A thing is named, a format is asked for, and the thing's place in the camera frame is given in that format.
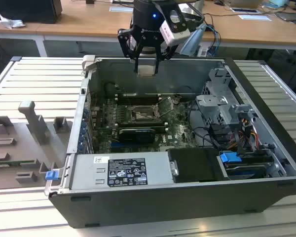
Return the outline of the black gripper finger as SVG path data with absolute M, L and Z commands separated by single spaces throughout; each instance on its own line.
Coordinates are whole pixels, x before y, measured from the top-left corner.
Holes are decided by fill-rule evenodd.
M 169 60 L 174 55 L 177 45 L 174 46 L 168 46 L 165 51 L 161 51 L 161 41 L 158 39 L 154 40 L 154 48 L 156 51 L 156 58 L 155 58 L 155 65 L 154 65 L 154 74 L 156 75 L 158 73 L 158 67 L 160 61 Z
M 139 56 L 144 48 L 141 28 L 119 29 L 117 39 L 124 57 L 135 61 L 134 72 L 138 72 Z M 131 40 L 135 40 L 134 49 L 131 48 Z

